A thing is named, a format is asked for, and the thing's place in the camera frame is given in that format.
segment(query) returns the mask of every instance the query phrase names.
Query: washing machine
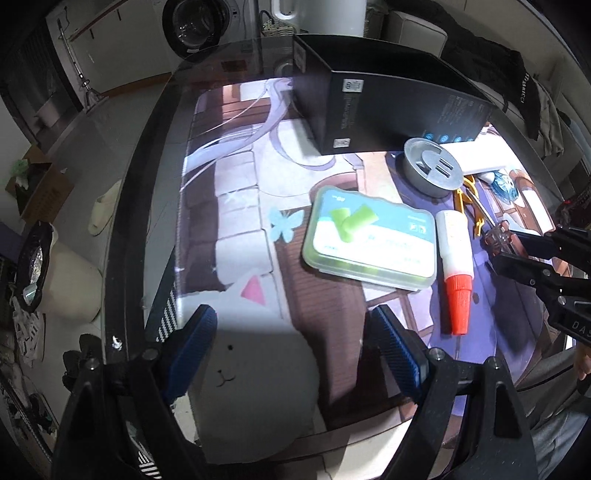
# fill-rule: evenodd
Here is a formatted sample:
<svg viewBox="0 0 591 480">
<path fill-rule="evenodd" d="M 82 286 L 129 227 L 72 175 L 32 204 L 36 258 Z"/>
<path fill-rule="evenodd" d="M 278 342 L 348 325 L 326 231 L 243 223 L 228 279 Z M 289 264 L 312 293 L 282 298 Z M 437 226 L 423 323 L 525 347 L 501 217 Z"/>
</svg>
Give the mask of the washing machine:
<svg viewBox="0 0 591 480">
<path fill-rule="evenodd" d="M 152 0 L 171 65 L 207 47 L 258 36 L 257 0 Z"/>
</svg>

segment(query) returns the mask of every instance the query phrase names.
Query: butterfly illustration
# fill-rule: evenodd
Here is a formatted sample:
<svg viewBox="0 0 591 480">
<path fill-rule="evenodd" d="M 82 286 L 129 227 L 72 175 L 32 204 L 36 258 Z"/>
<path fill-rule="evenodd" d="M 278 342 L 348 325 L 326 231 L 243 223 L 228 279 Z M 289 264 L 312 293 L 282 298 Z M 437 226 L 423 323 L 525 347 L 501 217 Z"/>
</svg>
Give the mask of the butterfly illustration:
<svg viewBox="0 0 591 480">
<path fill-rule="evenodd" d="M 294 228 L 298 228 L 304 221 L 304 210 L 298 210 L 287 216 L 273 208 L 269 212 L 269 220 L 272 225 L 269 233 L 271 241 L 277 242 L 283 236 L 283 240 L 288 244 L 294 238 Z"/>
</svg>

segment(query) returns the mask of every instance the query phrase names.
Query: hand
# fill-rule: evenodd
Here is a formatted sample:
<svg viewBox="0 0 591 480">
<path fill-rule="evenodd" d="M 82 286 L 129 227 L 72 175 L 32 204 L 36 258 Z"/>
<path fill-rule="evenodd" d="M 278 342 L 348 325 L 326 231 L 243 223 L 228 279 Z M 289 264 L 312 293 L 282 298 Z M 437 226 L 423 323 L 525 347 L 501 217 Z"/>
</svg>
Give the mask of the hand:
<svg viewBox="0 0 591 480">
<path fill-rule="evenodd" d="M 585 380 L 585 377 L 591 374 L 591 348 L 577 343 L 573 365 L 579 380 Z"/>
</svg>

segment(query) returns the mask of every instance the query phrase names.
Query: cartoon cat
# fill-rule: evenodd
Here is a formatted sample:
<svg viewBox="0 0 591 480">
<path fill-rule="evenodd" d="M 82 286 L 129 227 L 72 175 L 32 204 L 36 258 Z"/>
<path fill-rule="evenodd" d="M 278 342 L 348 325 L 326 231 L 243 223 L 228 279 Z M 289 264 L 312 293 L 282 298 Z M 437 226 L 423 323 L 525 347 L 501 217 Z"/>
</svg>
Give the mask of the cartoon cat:
<svg viewBox="0 0 591 480">
<path fill-rule="evenodd" d="M 257 275 L 180 297 L 179 326 L 201 304 L 216 311 L 217 331 L 188 395 L 206 460 L 247 463 L 282 451 L 311 425 L 319 386 L 312 350 L 265 306 Z"/>
</svg>

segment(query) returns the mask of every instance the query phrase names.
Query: beige slipper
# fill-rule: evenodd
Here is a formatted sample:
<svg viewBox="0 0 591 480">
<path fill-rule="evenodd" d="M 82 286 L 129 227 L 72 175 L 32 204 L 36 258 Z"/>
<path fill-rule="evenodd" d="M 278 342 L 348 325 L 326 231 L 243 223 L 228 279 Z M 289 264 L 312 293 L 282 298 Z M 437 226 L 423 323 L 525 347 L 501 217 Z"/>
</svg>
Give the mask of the beige slipper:
<svg viewBox="0 0 591 480">
<path fill-rule="evenodd" d="M 115 204 L 117 203 L 117 196 L 121 188 L 121 180 L 117 181 L 107 193 L 98 197 L 92 207 L 90 214 L 90 223 L 88 224 L 88 231 L 92 236 L 101 233 L 109 223 L 115 211 Z"/>
</svg>

